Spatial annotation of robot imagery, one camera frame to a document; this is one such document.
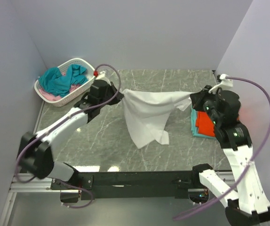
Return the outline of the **white t shirt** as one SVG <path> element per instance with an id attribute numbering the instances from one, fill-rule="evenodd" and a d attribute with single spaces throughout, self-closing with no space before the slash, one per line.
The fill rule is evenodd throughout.
<path id="1" fill-rule="evenodd" d="M 169 144 L 169 134 L 165 126 L 171 112 L 186 110 L 191 105 L 191 92 L 144 92 L 125 89 L 123 91 L 124 117 L 129 135 L 140 149 L 157 141 Z"/>

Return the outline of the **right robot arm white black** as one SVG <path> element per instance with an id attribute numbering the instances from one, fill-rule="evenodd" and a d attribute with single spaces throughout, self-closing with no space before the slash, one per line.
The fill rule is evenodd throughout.
<path id="1" fill-rule="evenodd" d="M 192 108 L 205 112 L 214 125 L 214 135 L 231 166 L 235 187 L 230 188 L 208 164 L 192 168 L 191 183 L 205 186 L 221 202 L 232 226 L 255 226 L 270 221 L 270 202 L 262 188 L 247 127 L 239 120 L 238 94 L 206 85 L 190 95 Z"/>

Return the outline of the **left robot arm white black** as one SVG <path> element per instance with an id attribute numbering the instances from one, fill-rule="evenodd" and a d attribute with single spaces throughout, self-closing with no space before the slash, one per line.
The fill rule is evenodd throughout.
<path id="1" fill-rule="evenodd" d="M 116 105 L 123 97 L 112 82 L 94 81 L 62 118 L 35 134 L 27 132 L 22 136 L 16 167 L 38 179 L 59 179 L 67 189 L 74 189 L 79 182 L 78 171 L 66 163 L 54 161 L 53 151 L 79 127 L 90 123 L 104 106 Z"/>

